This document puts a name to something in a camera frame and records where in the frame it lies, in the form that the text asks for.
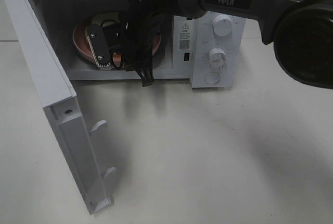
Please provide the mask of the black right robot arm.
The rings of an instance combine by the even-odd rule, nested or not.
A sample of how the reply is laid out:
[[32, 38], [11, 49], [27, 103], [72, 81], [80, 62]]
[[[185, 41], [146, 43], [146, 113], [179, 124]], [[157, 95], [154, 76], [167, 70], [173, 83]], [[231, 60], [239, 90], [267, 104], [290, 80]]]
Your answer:
[[332, 88], [332, 0], [127, 0], [121, 50], [125, 68], [153, 83], [152, 43], [165, 15], [190, 19], [206, 12], [256, 20], [263, 44], [296, 81]]

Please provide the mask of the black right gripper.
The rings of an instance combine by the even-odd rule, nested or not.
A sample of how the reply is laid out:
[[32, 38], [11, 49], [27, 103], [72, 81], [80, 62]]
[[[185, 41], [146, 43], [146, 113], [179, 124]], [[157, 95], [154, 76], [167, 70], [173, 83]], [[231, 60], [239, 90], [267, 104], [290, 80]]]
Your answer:
[[182, 14], [178, 0], [127, 0], [124, 17], [125, 70], [135, 71], [142, 86], [153, 84], [152, 46], [166, 15]]

